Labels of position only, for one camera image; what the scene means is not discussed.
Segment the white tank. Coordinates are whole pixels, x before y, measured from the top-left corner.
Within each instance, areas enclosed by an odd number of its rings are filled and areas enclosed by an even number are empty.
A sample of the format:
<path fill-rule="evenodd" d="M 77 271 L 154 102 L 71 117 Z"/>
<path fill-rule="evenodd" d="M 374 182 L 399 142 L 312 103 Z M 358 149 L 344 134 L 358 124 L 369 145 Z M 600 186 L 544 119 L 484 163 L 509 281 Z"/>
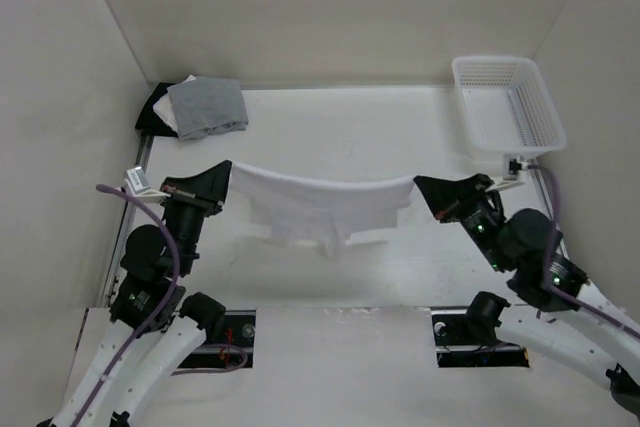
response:
<path fill-rule="evenodd" d="M 160 120 L 182 139 L 192 139 L 196 131 L 196 105 L 192 87 L 184 87 L 196 81 L 194 75 L 189 75 L 182 82 L 167 88 L 153 105 L 154 113 Z"/>
<path fill-rule="evenodd" d="M 411 176 L 333 182 L 289 176 L 235 162 L 229 189 L 249 199 L 250 218 L 279 245 L 313 242 L 336 260 L 352 234 L 397 226 L 410 203 Z"/>

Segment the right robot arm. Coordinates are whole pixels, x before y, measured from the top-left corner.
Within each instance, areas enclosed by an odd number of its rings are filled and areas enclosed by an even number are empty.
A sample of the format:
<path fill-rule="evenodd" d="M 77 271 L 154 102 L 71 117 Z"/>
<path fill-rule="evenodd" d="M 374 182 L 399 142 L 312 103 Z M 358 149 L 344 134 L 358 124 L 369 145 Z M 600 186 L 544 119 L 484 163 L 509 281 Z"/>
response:
<path fill-rule="evenodd" d="M 498 187 L 484 174 L 459 181 L 417 176 L 414 183 L 435 220 L 460 225 L 494 271 L 510 274 L 506 285 L 522 302 L 480 291 L 461 330 L 480 347 L 530 348 L 591 379 L 637 415 L 639 332 L 559 252 L 556 222 L 532 208 L 507 217 Z"/>

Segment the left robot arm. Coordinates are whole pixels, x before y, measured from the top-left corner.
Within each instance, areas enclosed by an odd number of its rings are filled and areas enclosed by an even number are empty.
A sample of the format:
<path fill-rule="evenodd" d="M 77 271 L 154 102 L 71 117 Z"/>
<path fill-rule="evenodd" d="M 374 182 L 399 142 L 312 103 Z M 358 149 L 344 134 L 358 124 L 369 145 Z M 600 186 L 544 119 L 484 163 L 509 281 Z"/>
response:
<path fill-rule="evenodd" d="M 126 184 L 97 191 L 117 196 L 144 212 L 149 223 L 125 242 L 120 265 L 125 278 L 109 309 L 109 324 L 80 384 L 47 426 L 131 426 L 135 414 L 197 347 L 224 334 L 225 307 L 180 286 L 199 254 L 205 220 L 222 212 L 232 162 L 199 174 L 168 177 L 148 187 L 141 169 Z"/>

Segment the folded grey tank top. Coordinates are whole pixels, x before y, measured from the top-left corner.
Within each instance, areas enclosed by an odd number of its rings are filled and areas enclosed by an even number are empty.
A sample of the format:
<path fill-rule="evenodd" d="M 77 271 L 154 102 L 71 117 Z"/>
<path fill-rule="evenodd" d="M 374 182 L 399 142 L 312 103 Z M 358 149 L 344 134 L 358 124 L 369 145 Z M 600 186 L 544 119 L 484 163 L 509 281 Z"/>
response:
<path fill-rule="evenodd" d="M 178 138 L 199 140 L 244 131 L 249 124 L 240 82 L 199 76 L 168 88 Z"/>

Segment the folded black tank top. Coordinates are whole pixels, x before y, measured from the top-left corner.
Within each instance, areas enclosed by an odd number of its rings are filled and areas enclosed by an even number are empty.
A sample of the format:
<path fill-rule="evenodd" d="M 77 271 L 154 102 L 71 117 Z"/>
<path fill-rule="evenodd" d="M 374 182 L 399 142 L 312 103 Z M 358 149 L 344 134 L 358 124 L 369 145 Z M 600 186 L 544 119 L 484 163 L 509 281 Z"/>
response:
<path fill-rule="evenodd" d="M 153 110 L 153 106 L 165 94 L 173 83 L 160 82 L 145 101 L 135 124 L 135 130 L 141 137 L 177 138 L 178 134 L 167 126 Z"/>

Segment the folded white tank top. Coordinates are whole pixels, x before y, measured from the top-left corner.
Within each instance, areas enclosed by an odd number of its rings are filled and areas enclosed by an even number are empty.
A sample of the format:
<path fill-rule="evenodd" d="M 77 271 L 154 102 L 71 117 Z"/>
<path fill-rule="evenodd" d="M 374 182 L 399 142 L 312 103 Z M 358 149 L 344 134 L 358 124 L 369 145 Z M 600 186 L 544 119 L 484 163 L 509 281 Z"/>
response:
<path fill-rule="evenodd" d="M 196 131 L 196 105 L 192 87 L 184 87 L 196 81 L 194 75 L 189 75 L 182 82 L 167 88 L 153 105 L 154 113 L 160 120 L 182 139 L 192 139 Z"/>

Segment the white plastic basket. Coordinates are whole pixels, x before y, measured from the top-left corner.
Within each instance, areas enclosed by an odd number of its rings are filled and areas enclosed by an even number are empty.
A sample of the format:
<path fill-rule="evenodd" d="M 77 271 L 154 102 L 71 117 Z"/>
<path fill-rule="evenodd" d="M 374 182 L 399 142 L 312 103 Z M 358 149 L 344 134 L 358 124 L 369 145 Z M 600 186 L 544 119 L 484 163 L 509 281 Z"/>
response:
<path fill-rule="evenodd" d="M 538 65 L 514 56 L 474 55 L 451 63 L 458 115 L 471 158 L 536 159 L 567 137 Z"/>

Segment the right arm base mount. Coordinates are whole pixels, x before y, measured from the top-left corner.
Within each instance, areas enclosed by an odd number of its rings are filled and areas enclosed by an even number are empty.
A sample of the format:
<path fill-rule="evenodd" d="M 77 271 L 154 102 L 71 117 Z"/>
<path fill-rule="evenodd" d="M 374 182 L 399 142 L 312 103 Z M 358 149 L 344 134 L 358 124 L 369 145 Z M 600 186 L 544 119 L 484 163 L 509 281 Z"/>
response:
<path fill-rule="evenodd" d="M 439 368 L 529 368 L 525 348 L 500 340 L 481 340 L 466 325 L 463 309 L 431 311 L 435 357 Z"/>

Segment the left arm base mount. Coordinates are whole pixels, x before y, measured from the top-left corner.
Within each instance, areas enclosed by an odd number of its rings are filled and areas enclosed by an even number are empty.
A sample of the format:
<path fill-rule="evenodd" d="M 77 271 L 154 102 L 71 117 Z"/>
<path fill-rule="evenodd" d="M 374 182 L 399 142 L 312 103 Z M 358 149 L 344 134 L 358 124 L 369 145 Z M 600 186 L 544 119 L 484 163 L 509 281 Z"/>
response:
<path fill-rule="evenodd" d="M 256 319 L 255 310 L 228 311 L 217 335 L 191 353 L 179 368 L 228 370 L 242 363 L 244 353 L 246 362 L 243 368 L 251 369 Z"/>

